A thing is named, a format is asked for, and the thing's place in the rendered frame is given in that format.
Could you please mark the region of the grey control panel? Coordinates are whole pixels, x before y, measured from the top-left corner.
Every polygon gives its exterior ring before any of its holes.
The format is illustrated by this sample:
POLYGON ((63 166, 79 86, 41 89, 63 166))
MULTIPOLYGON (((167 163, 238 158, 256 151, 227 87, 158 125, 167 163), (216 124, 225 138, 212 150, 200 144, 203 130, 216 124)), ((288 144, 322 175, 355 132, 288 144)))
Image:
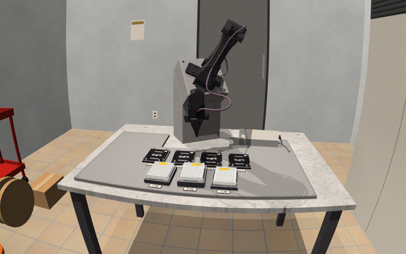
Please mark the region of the grey control panel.
MULTIPOLYGON (((278 147, 279 139, 283 145, 279 131, 239 129, 239 145, 278 147)), ((283 146, 290 152, 287 146, 283 146)))

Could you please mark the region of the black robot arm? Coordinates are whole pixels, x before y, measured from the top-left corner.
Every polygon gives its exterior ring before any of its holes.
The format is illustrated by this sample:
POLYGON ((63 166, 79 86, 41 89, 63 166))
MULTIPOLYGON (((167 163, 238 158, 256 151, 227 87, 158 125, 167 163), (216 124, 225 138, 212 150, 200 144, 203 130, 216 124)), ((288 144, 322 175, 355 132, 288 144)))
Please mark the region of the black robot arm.
POLYGON ((196 77, 193 85, 197 87, 197 89, 190 90, 190 95, 188 98, 188 118, 191 123, 198 123, 199 118, 205 116, 205 110, 201 110, 198 115, 197 111, 201 108, 205 108, 205 103, 202 103, 204 102, 204 94, 208 92, 206 89, 206 81, 211 69, 212 71, 208 80, 208 89, 211 91, 215 88, 215 86, 221 86, 223 78, 217 75, 221 68, 220 65, 237 41, 242 43, 247 31, 246 28, 235 34, 233 38, 231 37, 241 28, 243 27, 228 19, 224 25, 224 28, 221 30, 222 37, 220 42, 216 46, 215 50, 213 50, 209 56, 204 59, 203 63, 201 64, 202 67, 192 63, 188 64, 185 72, 196 77))

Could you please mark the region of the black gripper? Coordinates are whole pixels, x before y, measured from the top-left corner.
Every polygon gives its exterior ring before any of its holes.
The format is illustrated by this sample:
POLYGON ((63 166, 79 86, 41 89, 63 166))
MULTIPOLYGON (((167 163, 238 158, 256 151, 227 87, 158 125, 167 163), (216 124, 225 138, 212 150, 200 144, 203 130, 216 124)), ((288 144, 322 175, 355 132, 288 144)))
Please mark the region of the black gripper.
MULTIPOLYGON (((193 128, 193 130, 194 130, 194 132, 195 132, 195 136, 196 136, 196 137, 198 137, 198 132, 199 132, 199 129, 200 129, 200 127, 201 127, 202 121, 203 121, 203 120, 209 120, 209 116, 210 116, 210 113, 205 113, 205 116, 204 116, 204 117, 200 117, 200 118, 199 118, 199 122, 198 122, 198 123, 191 123, 191 122, 190 122, 190 124, 191 124, 191 126, 192 126, 192 128, 193 128)), ((185 120, 185 122, 189 122, 188 112, 185 113, 185 115, 184 115, 184 120, 185 120)))

